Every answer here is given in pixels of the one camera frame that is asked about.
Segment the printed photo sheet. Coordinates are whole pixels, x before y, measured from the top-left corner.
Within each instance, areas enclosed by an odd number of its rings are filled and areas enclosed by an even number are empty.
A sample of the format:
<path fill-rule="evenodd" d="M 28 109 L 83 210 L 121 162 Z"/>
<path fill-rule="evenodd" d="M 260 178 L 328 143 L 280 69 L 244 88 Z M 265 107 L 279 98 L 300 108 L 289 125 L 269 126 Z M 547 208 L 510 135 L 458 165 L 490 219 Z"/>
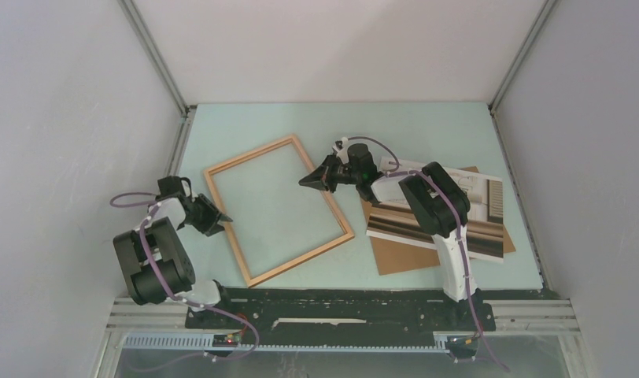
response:
<path fill-rule="evenodd" d="M 474 169 L 445 170 L 467 196 L 467 251 L 470 258 L 502 263 L 504 254 L 515 251 L 503 221 L 503 180 Z M 433 250 L 435 245 L 412 214 L 404 199 L 371 205 L 363 202 L 366 235 L 374 250 L 384 245 L 405 250 Z"/>

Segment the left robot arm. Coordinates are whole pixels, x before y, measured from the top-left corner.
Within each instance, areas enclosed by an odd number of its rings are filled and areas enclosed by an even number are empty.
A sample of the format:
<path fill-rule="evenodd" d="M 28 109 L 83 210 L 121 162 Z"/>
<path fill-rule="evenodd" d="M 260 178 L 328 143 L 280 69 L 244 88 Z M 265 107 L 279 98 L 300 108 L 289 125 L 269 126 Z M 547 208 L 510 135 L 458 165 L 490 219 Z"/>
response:
<path fill-rule="evenodd" d="M 143 220 L 132 230 L 113 238 L 127 292 L 138 305 L 161 304 L 170 299 L 203 310 L 216 328 L 234 320 L 234 306 L 221 298 L 222 286 L 208 284 L 207 299 L 192 299 L 196 284 L 194 267 L 178 230 L 189 226 L 210 237 L 226 230 L 232 219 L 204 194 L 193 191 L 187 177 L 166 176 L 157 181 L 159 192 L 141 204 Z"/>

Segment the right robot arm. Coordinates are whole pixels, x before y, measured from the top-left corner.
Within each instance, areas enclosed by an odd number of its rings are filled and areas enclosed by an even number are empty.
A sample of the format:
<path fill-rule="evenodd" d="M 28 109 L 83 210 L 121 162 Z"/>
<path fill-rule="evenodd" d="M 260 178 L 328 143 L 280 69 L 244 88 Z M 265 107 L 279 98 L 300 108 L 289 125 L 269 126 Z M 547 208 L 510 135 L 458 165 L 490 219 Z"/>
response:
<path fill-rule="evenodd" d="M 470 202 L 445 168 L 432 161 L 421 168 L 379 169 L 364 143 L 338 141 L 333 152 L 298 184 L 318 191 L 335 192 L 340 184 L 352 185 L 371 204 L 404 200 L 420 226 L 432 238 L 443 272 L 443 291 L 453 300 L 445 305 L 448 326 L 466 328 L 475 318 L 469 301 L 478 289 L 467 253 Z"/>

